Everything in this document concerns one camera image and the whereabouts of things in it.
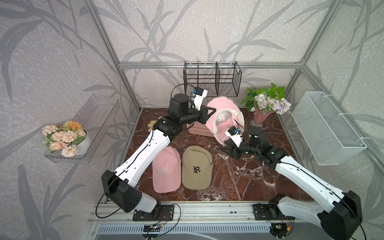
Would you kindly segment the beige baseball cap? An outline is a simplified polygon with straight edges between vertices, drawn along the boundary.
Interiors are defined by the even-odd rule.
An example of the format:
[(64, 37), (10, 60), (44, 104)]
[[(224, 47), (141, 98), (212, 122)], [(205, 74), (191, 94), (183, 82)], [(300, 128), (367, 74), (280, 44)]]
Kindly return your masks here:
[(212, 181), (212, 154), (200, 146), (189, 146), (182, 157), (182, 183), (190, 190), (204, 190)]

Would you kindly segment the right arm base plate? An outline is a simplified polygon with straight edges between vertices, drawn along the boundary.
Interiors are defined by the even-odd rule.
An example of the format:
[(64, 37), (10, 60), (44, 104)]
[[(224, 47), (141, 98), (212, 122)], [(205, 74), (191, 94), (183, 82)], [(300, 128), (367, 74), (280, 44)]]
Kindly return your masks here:
[(293, 221), (296, 218), (285, 216), (275, 205), (269, 204), (254, 204), (252, 205), (253, 214), (256, 221)]

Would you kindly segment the pink baseball cap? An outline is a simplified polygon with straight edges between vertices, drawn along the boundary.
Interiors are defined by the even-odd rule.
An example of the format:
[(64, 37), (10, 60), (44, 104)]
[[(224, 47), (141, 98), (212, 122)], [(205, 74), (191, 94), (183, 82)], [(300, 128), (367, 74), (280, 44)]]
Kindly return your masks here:
[(222, 146), (230, 139), (225, 132), (235, 127), (243, 134), (245, 119), (237, 104), (228, 97), (216, 97), (208, 102), (207, 107), (216, 109), (216, 112), (207, 120), (206, 127), (211, 131)]
[(179, 189), (182, 178), (180, 153), (165, 147), (153, 160), (153, 187), (156, 193), (170, 193)]

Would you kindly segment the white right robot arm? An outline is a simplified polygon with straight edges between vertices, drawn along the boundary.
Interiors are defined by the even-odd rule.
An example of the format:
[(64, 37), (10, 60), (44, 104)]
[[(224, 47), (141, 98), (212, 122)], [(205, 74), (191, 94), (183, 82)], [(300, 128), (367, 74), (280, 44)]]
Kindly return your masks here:
[(362, 228), (361, 198), (355, 192), (332, 186), (281, 148), (271, 146), (261, 128), (253, 127), (246, 133), (247, 142), (237, 127), (225, 130), (227, 140), (221, 150), (234, 159), (242, 154), (256, 156), (263, 165), (291, 180), (314, 200), (309, 203), (278, 195), (269, 202), (270, 210), (319, 226), (334, 240), (350, 240), (355, 231)]

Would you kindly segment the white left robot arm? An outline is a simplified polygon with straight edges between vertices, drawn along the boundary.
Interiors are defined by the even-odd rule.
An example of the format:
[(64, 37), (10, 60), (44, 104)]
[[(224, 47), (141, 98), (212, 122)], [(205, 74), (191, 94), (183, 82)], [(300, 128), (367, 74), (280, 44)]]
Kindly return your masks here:
[(161, 204), (135, 186), (155, 157), (183, 131), (184, 126), (195, 122), (205, 124), (216, 112), (215, 108), (202, 104), (207, 94), (206, 90), (197, 89), (192, 98), (186, 94), (172, 97), (167, 113), (157, 120), (141, 146), (114, 171), (103, 173), (104, 196), (126, 213), (139, 210), (157, 214)]

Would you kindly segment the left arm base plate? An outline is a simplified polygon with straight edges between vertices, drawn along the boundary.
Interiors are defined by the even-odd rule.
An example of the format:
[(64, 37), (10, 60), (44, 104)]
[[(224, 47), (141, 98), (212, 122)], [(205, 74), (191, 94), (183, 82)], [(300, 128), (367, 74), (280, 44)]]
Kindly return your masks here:
[(157, 205), (151, 213), (143, 211), (134, 211), (134, 222), (162, 222), (172, 221), (174, 218), (175, 206), (174, 205)]

